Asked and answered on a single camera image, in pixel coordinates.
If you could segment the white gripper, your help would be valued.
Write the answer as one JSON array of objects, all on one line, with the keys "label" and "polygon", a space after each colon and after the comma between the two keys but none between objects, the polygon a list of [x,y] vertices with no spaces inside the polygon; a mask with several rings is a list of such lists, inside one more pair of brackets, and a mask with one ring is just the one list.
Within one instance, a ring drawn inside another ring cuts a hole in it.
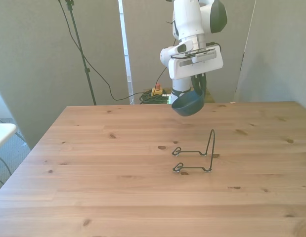
[{"label": "white gripper", "polygon": [[219,45],[209,47],[209,52],[189,59],[170,59],[168,70],[172,80],[191,77],[192,86],[198,95],[207,89],[206,72],[221,69],[223,59]]}]

